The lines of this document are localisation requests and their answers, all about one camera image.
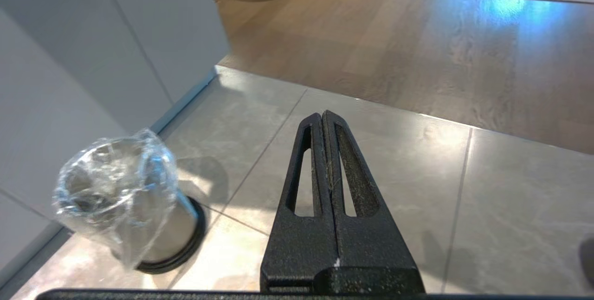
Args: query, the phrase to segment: gray marble tile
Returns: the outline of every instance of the gray marble tile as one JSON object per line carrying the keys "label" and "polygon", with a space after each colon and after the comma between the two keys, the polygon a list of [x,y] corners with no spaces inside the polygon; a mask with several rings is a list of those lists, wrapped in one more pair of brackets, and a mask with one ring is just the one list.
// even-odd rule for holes
{"label": "gray marble tile", "polygon": [[[220,214],[204,210],[212,226]],[[173,271],[146,274],[124,269],[108,247],[74,234],[11,300],[34,300],[57,288],[167,289],[185,274],[198,255]]]}
{"label": "gray marble tile", "polygon": [[220,211],[305,87],[231,68],[217,71],[161,136],[177,158],[181,190]]}
{"label": "gray marble tile", "polygon": [[594,156],[475,129],[446,292],[592,294]]}
{"label": "gray marble tile", "polygon": [[[469,135],[466,126],[309,89],[224,213],[270,232],[299,122],[326,109],[349,123],[427,290],[441,291]],[[301,180],[297,213],[311,205],[310,188],[309,180]]]}
{"label": "gray marble tile", "polygon": [[259,291],[259,267],[268,236],[220,216],[200,252],[173,289]]}

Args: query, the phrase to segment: black round base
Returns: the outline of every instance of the black round base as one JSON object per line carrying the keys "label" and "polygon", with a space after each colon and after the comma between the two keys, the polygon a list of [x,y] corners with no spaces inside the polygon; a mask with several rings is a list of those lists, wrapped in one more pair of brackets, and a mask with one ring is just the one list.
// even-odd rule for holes
{"label": "black round base", "polygon": [[206,230],[206,216],[204,215],[204,210],[198,201],[195,201],[190,197],[188,197],[188,199],[198,215],[198,220],[196,222],[196,228],[194,229],[192,237],[187,242],[185,247],[183,247],[183,249],[181,249],[177,254],[161,262],[140,262],[140,264],[136,267],[136,270],[148,274],[170,272],[171,270],[174,270],[187,262],[187,260],[189,260],[189,258],[198,250],[200,243],[202,243],[202,240],[204,239],[204,232]]}

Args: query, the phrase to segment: wooden floor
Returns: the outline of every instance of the wooden floor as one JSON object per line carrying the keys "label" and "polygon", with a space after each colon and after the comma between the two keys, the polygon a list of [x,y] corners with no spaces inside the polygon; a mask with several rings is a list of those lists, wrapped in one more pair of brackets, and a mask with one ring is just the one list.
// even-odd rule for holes
{"label": "wooden floor", "polygon": [[221,65],[594,153],[594,5],[217,0]]}

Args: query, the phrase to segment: black object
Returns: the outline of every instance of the black object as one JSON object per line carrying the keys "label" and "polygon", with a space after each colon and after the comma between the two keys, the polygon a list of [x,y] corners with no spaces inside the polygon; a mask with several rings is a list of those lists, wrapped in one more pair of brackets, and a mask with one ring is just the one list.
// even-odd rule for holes
{"label": "black object", "polygon": [[136,270],[148,274],[169,272],[187,262],[187,260],[189,260],[189,258],[198,250],[200,243],[202,243],[202,239],[204,239],[206,230],[206,215],[204,215],[204,210],[198,201],[195,201],[195,199],[190,197],[187,197],[187,199],[198,215],[196,227],[192,233],[192,236],[190,237],[190,240],[178,253],[171,256],[170,258],[161,262],[140,262],[140,264],[136,267]]}
{"label": "black object", "polygon": [[[311,149],[314,217],[295,215]],[[344,211],[340,159],[356,217]],[[344,119],[305,118],[262,260],[260,290],[304,294],[422,294],[419,271]]]}

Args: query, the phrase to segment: plastic wrap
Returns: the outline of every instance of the plastic wrap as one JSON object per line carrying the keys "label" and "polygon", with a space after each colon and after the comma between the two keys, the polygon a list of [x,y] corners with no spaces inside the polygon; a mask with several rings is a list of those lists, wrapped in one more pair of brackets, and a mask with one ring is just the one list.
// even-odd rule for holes
{"label": "plastic wrap", "polygon": [[150,129],[100,139],[61,169],[53,204],[59,222],[108,245],[136,268],[161,233],[178,194],[175,159]]}

